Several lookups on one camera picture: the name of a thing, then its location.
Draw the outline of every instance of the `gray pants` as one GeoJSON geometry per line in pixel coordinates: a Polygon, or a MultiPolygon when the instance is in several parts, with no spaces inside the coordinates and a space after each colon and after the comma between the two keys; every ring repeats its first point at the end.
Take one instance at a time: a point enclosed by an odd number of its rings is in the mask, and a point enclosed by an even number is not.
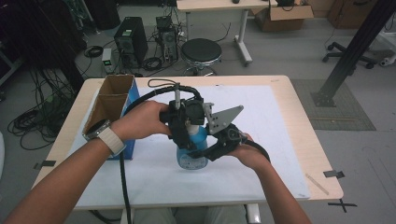
{"type": "MultiPolygon", "coordinates": [[[[177,224],[171,208],[136,209],[134,224],[177,224]]],[[[205,224],[247,224],[244,205],[210,206],[205,224]]]]}

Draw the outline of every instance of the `office chair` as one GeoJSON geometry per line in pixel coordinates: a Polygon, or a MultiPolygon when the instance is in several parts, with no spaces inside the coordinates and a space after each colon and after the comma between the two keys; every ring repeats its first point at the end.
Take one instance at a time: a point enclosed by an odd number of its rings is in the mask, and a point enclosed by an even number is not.
{"type": "MultiPolygon", "coordinates": [[[[324,63],[326,63],[327,61],[329,61],[330,57],[341,57],[343,56],[344,52],[347,50],[345,47],[343,47],[342,45],[338,44],[337,42],[332,42],[328,47],[327,50],[333,50],[334,48],[339,49],[341,52],[331,52],[331,53],[327,53],[326,56],[324,56],[324,58],[322,59],[322,61],[324,63]]],[[[360,61],[367,63],[366,64],[366,68],[367,69],[372,69],[374,68],[374,65],[377,64],[377,61],[371,58],[367,58],[365,56],[361,56],[359,58],[360,61]]]]}
{"type": "Polygon", "coordinates": [[[221,47],[212,40],[191,39],[181,46],[181,58],[190,66],[183,72],[184,76],[188,71],[192,71],[194,76],[200,76],[206,68],[211,72],[205,77],[216,75],[217,72],[210,65],[221,62],[221,47]]]}

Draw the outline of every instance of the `hand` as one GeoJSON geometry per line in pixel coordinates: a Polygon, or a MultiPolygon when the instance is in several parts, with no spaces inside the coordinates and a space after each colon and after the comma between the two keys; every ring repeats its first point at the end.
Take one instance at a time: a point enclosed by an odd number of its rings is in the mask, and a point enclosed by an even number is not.
{"type": "Polygon", "coordinates": [[[169,128],[160,122],[160,112],[168,109],[168,105],[155,101],[146,101],[124,117],[114,121],[111,129],[121,140],[141,139],[155,133],[170,135],[169,128]]]}
{"type": "MultiPolygon", "coordinates": [[[[247,136],[248,140],[253,141],[248,133],[245,133],[245,135],[247,136]]],[[[242,162],[242,164],[253,170],[255,170],[260,163],[269,162],[257,148],[245,144],[238,146],[228,155],[236,157],[242,162]]]]}

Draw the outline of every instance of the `plastic bottle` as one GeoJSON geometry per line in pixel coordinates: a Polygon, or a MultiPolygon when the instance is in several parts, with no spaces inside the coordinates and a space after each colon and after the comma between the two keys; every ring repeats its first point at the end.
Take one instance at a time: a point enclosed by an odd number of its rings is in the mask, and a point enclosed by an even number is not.
{"type": "MultiPolygon", "coordinates": [[[[206,129],[199,125],[191,125],[187,128],[190,135],[190,140],[195,144],[197,150],[207,149],[207,132],[206,129]]],[[[208,159],[205,157],[193,159],[188,153],[190,150],[185,148],[177,148],[177,163],[186,170],[199,170],[207,166],[208,159]]]]}

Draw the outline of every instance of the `desk leg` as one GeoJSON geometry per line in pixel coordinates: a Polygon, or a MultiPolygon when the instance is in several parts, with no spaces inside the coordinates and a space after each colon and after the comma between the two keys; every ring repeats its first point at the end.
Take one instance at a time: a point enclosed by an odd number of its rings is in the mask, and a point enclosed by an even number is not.
{"type": "Polygon", "coordinates": [[[245,28],[247,27],[247,20],[248,20],[248,9],[244,9],[242,11],[241,27],[239,29],[239,35],[235,36],[235,42],[238,45],[238,48],[241,49],[242,55],[244,56],[245,66],[248,66],[248,64],[253,62],[253,60],[250,57],[250,54],[248,53],[248,49],[244,43],[245,28]]]}
{"type": "MultiPolygon", "coordinates": [[[[131,220],[134,221],[134,209],[131,209],[131,220]]],[[[120,224],[128,224],[128,218],[126,217],[126,209],[122,210],[122,216],[120,224]]]]}
{"type": "Polygon", "coordinates": [[[257,203],[247,204],[247,223],[262,223],[260,219],[260,210],[257,203]]]}
{"type": "Polygon", "coordinates": [[[187,27],[187,36],[186,41],[190,39],[190,12],[186,12],[186,27],[187,27]]]}

